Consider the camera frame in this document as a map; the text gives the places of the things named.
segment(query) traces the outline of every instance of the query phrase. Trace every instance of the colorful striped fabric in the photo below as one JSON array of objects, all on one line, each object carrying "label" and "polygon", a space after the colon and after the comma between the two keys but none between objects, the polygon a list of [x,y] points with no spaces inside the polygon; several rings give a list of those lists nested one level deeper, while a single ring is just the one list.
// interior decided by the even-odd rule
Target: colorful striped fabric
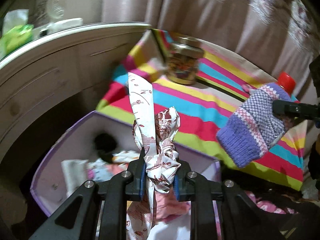
[{"label": "colorful striped fabric", "polygon": [[[241,85],[258,88],[274,79],[256,66],[248,66],[247,61],[247,65],[240,64],[238,60],[233,61],[230,56],[226,57],[225,53],[219,52],[225,49],[219,47],[219,50],[215,50],[216,45],[212,47],[205,43],[206,51],[200,60],[198,83],[184,86],[171,82],[163,75],[163,58],[173,41],[172,36],[161,30],[147,31],[115,70],[109,90],[97,110],[133,124],[134,117],[125,86],[127,73],[133,72],[152,83],[155,113],[171,106],[179,112],[181,127],[175,137],[176,142],[216,157],[229,168],[238,169],[220,147],[216,133],[249,97]],[[306,122],[292,128],[263,158],[250,163],[241,171],[300,190],[306,128]]]}]

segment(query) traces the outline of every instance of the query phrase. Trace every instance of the fabric storage bin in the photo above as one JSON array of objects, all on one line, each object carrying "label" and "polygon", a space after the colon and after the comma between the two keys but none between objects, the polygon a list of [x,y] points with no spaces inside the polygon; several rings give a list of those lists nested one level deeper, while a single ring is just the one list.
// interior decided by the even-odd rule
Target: fabric storage bin
[{"label": "fabric storage bin", "polygon": [[[133,137],[132,126],[93,111],[75,123],[50,149],[34,174],[31,194],[42,211],[50,216],[66,199],[67,189],[61,162],[69,159],[98,159],[94,138],[106,132],[111,134],[123,150],[139,152]],[[175,143],[179,157],[187,161],[193,171],[207,179],[220,181],[220,163],[181,144]]]}]

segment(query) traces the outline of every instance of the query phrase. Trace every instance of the white patterned cloth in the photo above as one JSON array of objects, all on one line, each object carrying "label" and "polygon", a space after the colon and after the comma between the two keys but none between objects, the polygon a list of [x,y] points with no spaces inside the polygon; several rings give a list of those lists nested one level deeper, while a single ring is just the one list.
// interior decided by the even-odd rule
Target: white patterned cloth
[{"label": "white patterned cloth", "polygon": [[147,197],[142,202],[133,202],[127,210],[127,239],[147,239],[155,225],[154,191],[169,193],[181,165],[172,142],[180,126],[180,117],[174,107],[154,115],[152,85],[142,77],[128,73],[128,87],[135,117],[132,135],[138,148],[144,147],[148,178]]}]

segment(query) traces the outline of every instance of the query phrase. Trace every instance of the purple knitted sock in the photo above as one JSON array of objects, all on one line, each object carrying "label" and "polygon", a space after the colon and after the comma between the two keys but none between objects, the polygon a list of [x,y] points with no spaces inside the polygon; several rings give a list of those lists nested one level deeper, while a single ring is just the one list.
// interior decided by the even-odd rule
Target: purple knitted sock
[{"label": "purple knitted sock", "polygon": [[274,100],[291,101],[276,83],[257,89],[217,132],[217,139],[234,163],[243,168],[261,158],[292,127],[292,120],[272,113]]}]

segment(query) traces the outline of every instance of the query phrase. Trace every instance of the clothes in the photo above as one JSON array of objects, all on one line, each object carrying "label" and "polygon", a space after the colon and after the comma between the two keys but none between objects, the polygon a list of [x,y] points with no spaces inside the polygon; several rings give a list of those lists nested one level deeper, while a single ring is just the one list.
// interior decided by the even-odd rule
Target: clothes
[{"label": "clothes", "polygon": [[180,116],[174,107],[154,115],[152,85],[144,78],[128,73],[128,87],[135,117],[133,139],[139,149],[144,148],[146,173],[154,190],[168,193],[181,166],[172,142],[180,127]]},{"label": "clothes", "polygon": [[113,163],[129,163],[134,160],[138,160],[140,153],[135,151],[121,151],[117,154],[113,155],[112,162]]},{"label": "clothes", "polygon": [[107,169],[109,172],[111,172],[113,175],[116,175],[122,171],[126,171],[128,168],[127,164],[109,164],[107,165]]},{"label": "clothes", "polygon": [[250,85],[244,84],[241,86],[244,92],[248,93],[249,95],[252,95],[253,92],[255,92],[255,88],[252,88]]},{"label": "clothes", "polygon": [[218,141],[238,167],[263,157],[292,127],[290,118],[273,114],[272,102],[277,99],[291,101],[276,83],[260,87],[217,132]]},{"label": "clothes", "polygon": [[106,168],[107,163],[100,158],[93,163],[88,160],[64,160],[61,166],[68,197],[88,179],[102,182],[113,176]]},{"label": "clothes", "polygon": [[258,208],[269,212],[269,213],[276,213],[276,214],[296,214],[296,212],[292,208],[286,208],[286,210],[283,210],[281,208],[278,208],[276,205],[271,203],[267,200],[261,200],[261,198],[257,198],[254,193],[250,191],[245,191],[247,196],[257,205]]},{"label": "clothes", "polygon": [[[216,220],[217,240],[221,240],[221,227],[218,215],[218,208],[215,201],[212,201]],[[191,210],[187,214],[179,216],[170,221],[157,222],[150,231],[148,240],[189,240],[191,225]]]},{"label": "clothes", "polygon": [[185,215],[190,210],[189,202],[178,202],[173,193],[173,187],[168,194],[155,191],[157,202],[157,221],[169,222],[179,215]]}]

